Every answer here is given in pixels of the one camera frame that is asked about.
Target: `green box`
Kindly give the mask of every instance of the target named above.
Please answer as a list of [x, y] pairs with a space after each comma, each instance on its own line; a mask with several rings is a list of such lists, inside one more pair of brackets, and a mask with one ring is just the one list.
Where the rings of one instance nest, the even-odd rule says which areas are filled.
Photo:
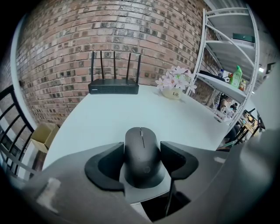
[[239, 33], [234, 33], [233, 34], [233, 39], [237, 39], [237, 40], [244, 40], [244, 41], [248, 41], [251, 43], [255, 43], [255, 37], [253, 36], [249, 36], [249, 35], [244, 35], [244, 34], [239, 34]]

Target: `brick wall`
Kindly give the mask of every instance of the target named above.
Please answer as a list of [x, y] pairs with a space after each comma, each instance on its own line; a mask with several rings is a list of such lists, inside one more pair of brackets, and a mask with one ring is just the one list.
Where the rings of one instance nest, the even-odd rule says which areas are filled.
[[[29, 15], [17, 52], [23, 94], [37, 122], [62, 124], [88, 94], [91, 51], [103, 52], [105, 77], [135, 77], [140, 84], [172, 65], [194, 69], [201, 40], [203, 0], [45, 0]], [[204, 58], [205, 67], [215, 71]], [[95, 61], [94, 79], [100, 77]]]
[[[206, 40], [218, 40], [215, 33], [209, 28], [207, 28], [207, 30], [206, 30]], [[220, 71], [214, 58], [211, 56], [211, 54], [208, 52], [207, 49], [204, 49], [204, 54], [202, 57], [200, 70], [207, 71], [213, 75], [218, 75], [218, 73]], [[217, 90], [214, 90], [212, 87], [210, 87], [209, 85], [207, 85], [205, 82], [201, 81], [200, 79], [196, 80], [195, 85], [197, 86], [196, 92], [191, 93], [190, 97], [194, 98], [201, 104], [207, 105], [212, 108], [213, 99], [220, 92]]]

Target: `artificial flower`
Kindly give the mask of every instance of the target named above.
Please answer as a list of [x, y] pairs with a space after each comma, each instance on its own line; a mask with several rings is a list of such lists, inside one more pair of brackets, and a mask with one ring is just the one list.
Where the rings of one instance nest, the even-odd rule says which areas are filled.
[[164, 86], [168, 87], [169, 89], [174, 88], [174, 86], [177, 84], [177, 78], [167, 78], [163, 80]]
[[195, 89], [197, 88], [197, 86], [196, 85], [190, 85], [189, 88], [193, 93], [195, 93]]
[[170, 74], [170, 72], [169, 71], [166, 71], [166, 74], [165, 75], [163, 75], [162, 76], [162, 78], [163, 79], [171, 79], [171, 78], [173, 78], [173, 75], [172, 74]]
[[161, 78], [156, 80], [156, 84], [157, 84], [157, 88], [160, 89], [161, 91], [163, 91], [164, 83]]
[[177, 79], [177, 83], [175, 88], [181, 88], [182, 90], [186, 89], [186, 85], [188, 85], [189, 83], [185, 80], [185, 77], [183, 77], [182, 75]]
[[184, 74], [187, 71], [186, 68], [180, 68], [180, 66], [177, 66], [176, 73], [177, 74]]

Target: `bottle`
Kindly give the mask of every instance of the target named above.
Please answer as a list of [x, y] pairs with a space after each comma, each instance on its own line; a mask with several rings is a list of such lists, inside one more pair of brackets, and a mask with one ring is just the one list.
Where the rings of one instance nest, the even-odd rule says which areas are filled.
[[233, 77], [231, 80], [231, 85], [238, 88], [242, 76], [242, 70], [239, 65], [236, 66], [237, 70], [233, 73]]
[[239, 89], [240, 89], [241, 91], [244, 92], [245, 88], [246, 88], [246, 81], [243, 80], [243, 81], [240, 83]]

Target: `metal railing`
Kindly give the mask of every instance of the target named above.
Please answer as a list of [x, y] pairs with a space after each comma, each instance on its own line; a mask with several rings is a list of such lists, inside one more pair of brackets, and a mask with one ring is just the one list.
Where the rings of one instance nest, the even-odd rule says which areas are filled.
[[[3, 90], [0, 93], [0, 101], [3, 100], [4, 97], [10, 95], [12, 98], [13, 103], [8, 106], [8, 108], [2, 113], [2, 115], [0, 116], [0, 120], [13, 108], [15, 107], [18, 115], [15, 117], [15, 119], [9, 124], [9, 126], [6, 128], [6, 130], [1, 134], [0, 137], [0, 154], [2, 156], [3, 159], [3, 164], [2, 164], [2, 168], [4, 170], [4, 172], [9, 176], [9, 178], [14, 178], [14, 179], [20, 179], [17, 175], [18, 173], [18, 169], [19, 167], [25, 169], [26, 171], [30, 172], [31, 174], [35, 174], [37, 173], [36, 170], [32, 169], [31, 167], [23, 164], [21, 162], [23, 156], [24, 156], [24, 152], [25, 149], [27, 147], [27, 144], [31, 138], [32, 133], [34, 132], [34, 129], [32, 128], [32, 126], [30, 125], [30, 123], [28, 122], [28, 120], [26, 119], [25, 115], [23, 114], [19, 103], [17, 101], [17, 98], [15, 96], [14, 93], [14, 87], [13, 85], [9, 86], [8, 88], [6, 88], [5, 90]], [[18, 134], [16, 135], [16, 137], [14, 138], [13, 141], [10, 140], [10, 138], [7, 136], [7, 133], [9, 132], [9, 130], [11, 129], [11, 127], [15, 124], [15, 122], [21, 118], [24, 125], [23, 127], [20, 129], [20, 131], [18, 132]], [[20, 135], [22, 134], [22, 132], [25, 130], [25, 128], [29, 129], [29, 131], [31, 132], [31, 134], [28, 136], [26, 142], [24, 143], [23, 147], [21, 149], [19, 149], [16, 146], [16, 142], [19, 139]], [[8, 141], [10, 144], [10, 147], [6, 147], [3, 143], [4, 141]]]

